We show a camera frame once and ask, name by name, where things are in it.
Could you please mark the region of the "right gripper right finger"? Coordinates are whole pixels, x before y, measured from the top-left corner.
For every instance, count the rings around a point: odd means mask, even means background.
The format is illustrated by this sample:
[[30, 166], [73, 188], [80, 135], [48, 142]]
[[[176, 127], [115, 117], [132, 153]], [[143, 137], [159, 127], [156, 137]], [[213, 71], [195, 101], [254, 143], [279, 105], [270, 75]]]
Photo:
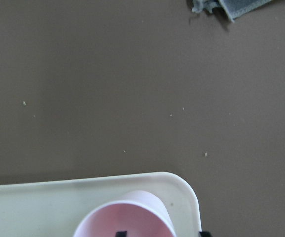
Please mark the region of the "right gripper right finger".
[[199, 237], [211, 237], [211, 233], [208, 231], [200, 231]]

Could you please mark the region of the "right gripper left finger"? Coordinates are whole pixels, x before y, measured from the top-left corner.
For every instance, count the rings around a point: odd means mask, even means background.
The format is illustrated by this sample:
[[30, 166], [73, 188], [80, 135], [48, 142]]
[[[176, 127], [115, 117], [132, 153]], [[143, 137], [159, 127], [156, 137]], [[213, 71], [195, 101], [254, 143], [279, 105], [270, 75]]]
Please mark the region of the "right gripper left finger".
[[127, 231], [117, 231], [115, 237], [127, 237]]

